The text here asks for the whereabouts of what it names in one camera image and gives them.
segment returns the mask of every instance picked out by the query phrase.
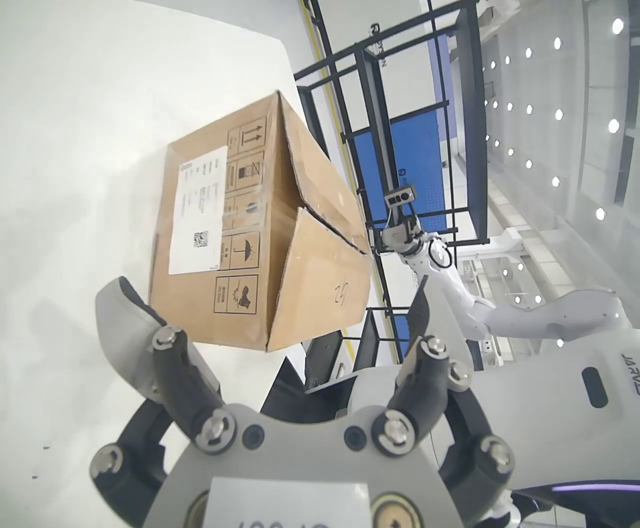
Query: yellow line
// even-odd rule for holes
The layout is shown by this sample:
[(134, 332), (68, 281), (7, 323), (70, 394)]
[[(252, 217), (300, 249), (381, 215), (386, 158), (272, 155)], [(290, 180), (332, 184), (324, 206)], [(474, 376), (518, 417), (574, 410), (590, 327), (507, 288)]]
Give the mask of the yellow line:
[[(317, 42), (317, 37), (316, 37), (316, 31), (314, 29), (314, 25), (311, 22), (311, 17), (309, 15), (309, 11), (307, 10), (307, 8), (304, 5), (303, 0), (300, 0), (300, 8), (302, 9), (302, 13), (303, 16), (305, 18), (305, 22), (307, 23), (307, 32), (308, 35), (311, 39), (311, 44), (313, 45), (314, 48), (314, 55), (316, 56), (316, 61), (320, 61), (322, 60), (324, 57), (323, 55), (320, 53), (320, 48), (318, 46), (318, 42)], [(327, 73), (326, 73), (326, 69), (323, 68), (322, 70), (320, 70), (320, 74), (323, 77), (327, 77)], [(339, 135), (340, 134), (340, 130), (342, 130), (342, 127), (340, 126), (340, 120), (338, 118), (338, 112), (335, 108), (335, 101), (334, 101), (334, 94), (332, 93), (332, 86), (330, 83), (327, 83), (323, 86), (324, 91), (326, 93), (326, 98), (327, 101), (329, 102), (329, 108), (331, 109), (331, 115), (333, 118), (333, 124), (335, 126), (335, 130), (336, 133)], [(353, 194), (356, 193), (356, 189), (358, 188), (358, 186), (356, 185), (356, 179), (355, 176), (353, 175), (353, 172), (351, 171), (351, 161), (350, 161), (350, 156), (349, 156), (349, 151), (347, 150), (346, 145), (342, 142), (342, 140), (340, 138), (338, 138), (338, 144), (340, 145), (340, 153), (342, 154), (342, 161), (344, 161), (344, 167), (345, 170), (347, 171), (347, 178), (349, 180), (349, 187), (351, 188), (351, 192)], [(373, 284), (376, 287), (376, 294), (378, 296), (378, 302), (380, 303), (380, 305), (383, 305), (382, 302), (382, 286), (380, 285), (380, 277), (378, 275), (378, 269), (376, 268), (376, 266), (373, 266), (373, 274), (374, 274), (374, 281)], [(384, 323), (385, 323), (385, 328), (387, 329), (387, 335), (393, 335), (393, 332), (391, 330), (391, 327), (389, 325), (389, 321), (388, 318), (385, 317), (384, 318)], [(346, 333), (346, 329), (343, 328), (342, 329), (342, 334), (344, 335)], [(355, 355), (355, 351), (353, 350), (353, 345), (349, 342), (349, 341), (345, 341), (346, 345), (347, 345), (347, 350), (349, 351), (349, 355), (351, 356), (351, 361), (355, 361), (356, 355)]]

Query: qr code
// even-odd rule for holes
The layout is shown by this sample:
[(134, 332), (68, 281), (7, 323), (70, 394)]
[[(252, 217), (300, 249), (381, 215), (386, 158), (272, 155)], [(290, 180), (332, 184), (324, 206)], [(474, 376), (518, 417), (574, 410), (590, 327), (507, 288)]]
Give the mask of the qr code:
[(209, 231), (201, 231), (193, 234), (193, 247), (206, 248), (209, 245)]

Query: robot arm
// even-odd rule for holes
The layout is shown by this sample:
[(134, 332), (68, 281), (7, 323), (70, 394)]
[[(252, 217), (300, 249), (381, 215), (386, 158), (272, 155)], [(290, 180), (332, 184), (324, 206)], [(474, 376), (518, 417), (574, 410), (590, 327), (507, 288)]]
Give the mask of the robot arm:
[(576, 290), (535, 308), (494, 305), (470, 294), (447, 243), (437, 233), (423, 231), (416, 217), (384, 229), (381, 239), (419, 279), (426, 275), (437, 282), (466, 339), (483, 340), (492, 334), (571, 341), (603, 330), (630, 328), (620, 299), (612, 291)]
[[(448, 390), (453, 367), (434, 336), (414, 340), (386, 404), (290, 423), (226, 404), (218, 380), (207, 380), (196, 364), (202, 358), (189, 352), (186, 332), (161, 324), (137, 295), (122, 296), (128, 283), (112, 286), (97, 301), (102, 347), (132, 386), (157, 401), (147, 398), (120, 438), (98, 451), (90, 474), (133, 527), (471, 528), (513, 473), (513, 452), (492, 433), (472, 391)], [(152, 316), (148, 324), (140, 324), (142, 313)], [(419, 444), (443, 413), (456, 433), (438, 471)], [(172, 421), (190, 443), (167, 475), (160, 441)]]

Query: purple light strip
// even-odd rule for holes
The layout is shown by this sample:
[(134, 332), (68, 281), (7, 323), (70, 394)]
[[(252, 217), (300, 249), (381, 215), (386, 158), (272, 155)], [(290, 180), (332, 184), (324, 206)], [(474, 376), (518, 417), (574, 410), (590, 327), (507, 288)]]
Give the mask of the purple light strip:
[(553, 492), (640, 492), (638, 484), (569, 484), (567, 486), (555, 486)]

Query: cardboard box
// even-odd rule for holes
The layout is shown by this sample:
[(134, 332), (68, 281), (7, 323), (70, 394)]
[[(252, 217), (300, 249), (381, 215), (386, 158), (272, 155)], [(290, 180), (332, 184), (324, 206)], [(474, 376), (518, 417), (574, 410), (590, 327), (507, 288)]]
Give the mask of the cardboard box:
[(194, 341), (357, 324), (371, 269), (355, 196), (279, 92), (169, 145), (150, 303)]

